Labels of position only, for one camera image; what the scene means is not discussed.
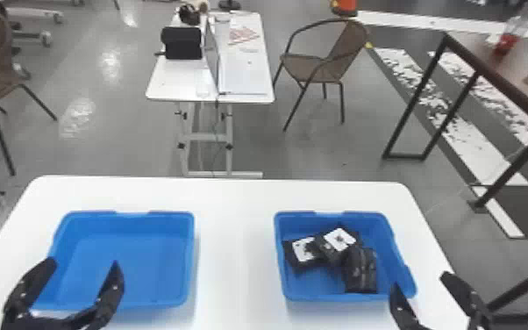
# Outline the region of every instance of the black headphones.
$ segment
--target black headphones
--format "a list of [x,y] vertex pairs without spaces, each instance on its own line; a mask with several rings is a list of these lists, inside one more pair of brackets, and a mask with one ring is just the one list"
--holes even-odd
[[178,16],[184,24],[196,26],[201,23],[201,13],[192,4],[183,4],[178,8]]

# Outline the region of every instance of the white label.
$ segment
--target white label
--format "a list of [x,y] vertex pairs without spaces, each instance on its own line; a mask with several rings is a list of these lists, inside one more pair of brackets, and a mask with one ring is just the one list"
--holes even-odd
[[295,251],[296,258],[299,262],[307,262],[315,259],[315,255],[307,250],[307,244],[315,240],[313,237],[305,237],[301,240],[293,242],[293,251]]
[[327,233],[324,235],[324,238],[339,252],[346,250],[348,246],[356,243],[356,239],[342,228]]

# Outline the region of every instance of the blue plastic bin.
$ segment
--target blue plastic bin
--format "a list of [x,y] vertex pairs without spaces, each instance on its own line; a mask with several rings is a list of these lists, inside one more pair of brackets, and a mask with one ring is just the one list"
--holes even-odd
[[[282,242],[317,235],[336,226],[359,233],[364,245],[377,254],[378,293],[345,293],[340,269],[318,267],[296,274],[285,260]],[[417,288],[410,269],[405,265],[387,219],[374,212],[279,212],[275,215],[276,253],[281,272],[282,292],[293,301],[360,302],[388,300],[393,283],[399,283],[407,298]]]
[[33,308],[91,306],[115,260],[125,276],[119,310],[181,305],[189,294],[194,240],[187,212],[71,212],[49,250],[57,270]]

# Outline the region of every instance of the white tape on floor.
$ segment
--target white tape on floor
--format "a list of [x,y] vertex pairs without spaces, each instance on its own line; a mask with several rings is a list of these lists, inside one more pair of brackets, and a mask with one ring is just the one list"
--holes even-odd
[[358,17],[356,19],[365,25],[405,27],[437,31],[475,32],[486,34],[501,33],[505,26],[505,23],[502,22],[394,14],[381,11],[358,11]]
[[[393,71],[397,81],[411,94],[424,71],[402,49],[376,48],[375,51]],[[418,102],[430,109],[427,117],[434,127],[438,127],[446,116],[451,100],[430,80]],[[455,117],[442,136],[481,184],[492,184],[510,166],[496,146],[462,114]],[[523,186],[528,185],[528,181],[516,173],[507,185]]]
[[[474,193],[481,197],[487,191],[485,187],[472,187]],[[505,233],[512,239],[524,238],[524,233],[516,226],[516,223],[510,218],[508,213],[506,213],[502,206],[497,203],[493,198],[490,199],[486,204],[487,210],[491,213],[493,219],[497,221],[499,226],[505,231]]]
[[[462,85],[474,73],[474,70],[454,53],[442,54],[439,65]],[[500,119],[516,139],[528,145],[528,115],[520,107],[483,77],[477,79],[471,94],[483,104],[485,109],[492,111],[493,117]]]

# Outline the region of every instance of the laptop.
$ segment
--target laptop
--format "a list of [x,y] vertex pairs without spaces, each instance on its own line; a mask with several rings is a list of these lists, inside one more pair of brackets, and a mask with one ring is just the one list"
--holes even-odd
[[228,48],[221,56],[211,24],[207,19],[204,35],[204,56],[219,94],[223,95],[266,95],[267,86],[262,77],[266,76],[259,63],[258,54]]

